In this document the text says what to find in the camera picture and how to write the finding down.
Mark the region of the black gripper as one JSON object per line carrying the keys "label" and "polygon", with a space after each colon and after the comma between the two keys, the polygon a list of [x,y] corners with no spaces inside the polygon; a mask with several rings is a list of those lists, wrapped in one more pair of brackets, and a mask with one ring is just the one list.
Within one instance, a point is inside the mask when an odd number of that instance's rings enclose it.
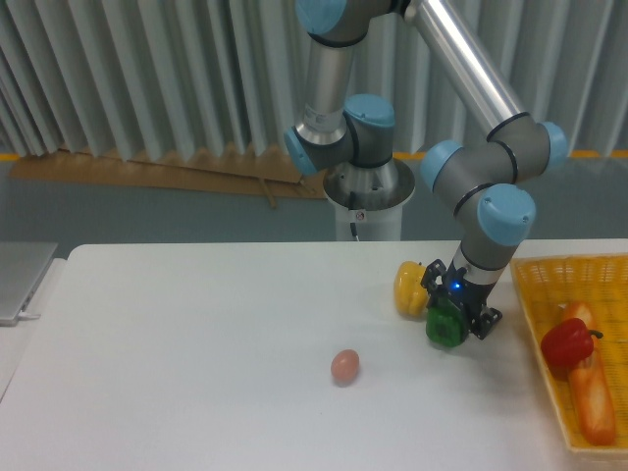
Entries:
{"label": "black gripper", "polygon": [[494,284],[479,285],[461,275],[447,275],[446,272],[447,268],[441,259],[425,267],[421,286],[431,295],[431,306],[443,301],[450,302],[462,314],[466,324],[466,338],[473,334],[479,340],[485,339],[502,319],[502,313],[487,304]]}

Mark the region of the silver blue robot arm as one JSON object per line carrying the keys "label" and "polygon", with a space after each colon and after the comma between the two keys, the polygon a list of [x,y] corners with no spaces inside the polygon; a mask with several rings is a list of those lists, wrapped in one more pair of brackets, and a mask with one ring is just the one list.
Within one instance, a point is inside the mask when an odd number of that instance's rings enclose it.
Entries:
{"label": "silver blue robot arm", "polygon": [[425,270],[426,333],[444,347],[486,337],[501,319],[489,295],[536,218],[521,183],[562,164],[563,130],[537,122],[489,52],[448,1],[299,1],[296,15],[311,40],[304,110],[285,143],[303,175],[324,172],[325,192],[347,215],[347,234],[361,238],[363,214],[402,206],[414,180],[393,161],[393,105],[373,94],[349,95],[355,47],[371,23],[397,14],[414,26],[476,130],[430,148],[420,172],[462,227],[449,263]]}

